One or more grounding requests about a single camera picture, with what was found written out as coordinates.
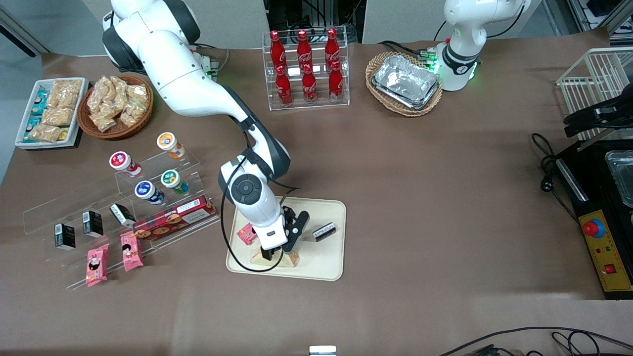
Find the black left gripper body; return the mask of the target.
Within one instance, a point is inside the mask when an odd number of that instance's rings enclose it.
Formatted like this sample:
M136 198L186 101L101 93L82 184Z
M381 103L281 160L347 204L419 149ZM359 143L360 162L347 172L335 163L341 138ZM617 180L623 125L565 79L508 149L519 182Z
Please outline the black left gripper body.
M601 103L600 124L606 128L631 129L633 125L633 99L620 95Z

